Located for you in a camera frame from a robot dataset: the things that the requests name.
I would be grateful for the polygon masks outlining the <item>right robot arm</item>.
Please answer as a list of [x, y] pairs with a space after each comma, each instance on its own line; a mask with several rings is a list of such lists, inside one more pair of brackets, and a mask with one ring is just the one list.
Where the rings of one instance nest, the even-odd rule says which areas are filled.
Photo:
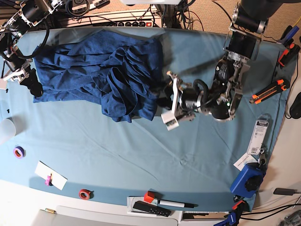
[[[0, 75], [0, 88], [7, 89], [8, 81], [16, 81], [26, 86], [35, 97], [43, 95], [43, 87], [38, 80], [36, 70], [31, 68], [31, 62], [46, 45], [50, 28], [47, 17], [63, 6], [66, 0], [25, 0], [17, 12], [3, 25], [0, 26], [0, 56], [3, 66], [8, 67]], [[18, 40], [31, 28], [43, 23], [46, 35], [43, 42], [30, 55], [24, 55], [17, 46]]]

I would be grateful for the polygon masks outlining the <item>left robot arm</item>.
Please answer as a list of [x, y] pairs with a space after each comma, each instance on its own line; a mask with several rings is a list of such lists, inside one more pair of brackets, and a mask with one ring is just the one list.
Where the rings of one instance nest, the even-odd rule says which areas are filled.
[[201, 79], [185, 83], [179, 76], [167, 72], [170, 78], [161, 98], [161, 106], [167, 111], [161, 114], [168, 130], [178, 127], [180, 121], [192, 121], [196, 113], [210, 114], [218, 121], [235, 117], [243, 96], [243, 75], [256, 58], [269, 18], [284, 3], [282, 0], [242, 0], [234, 10], [224, 43], [225, 54], [214, 70], [214, 79], [208, 87]]

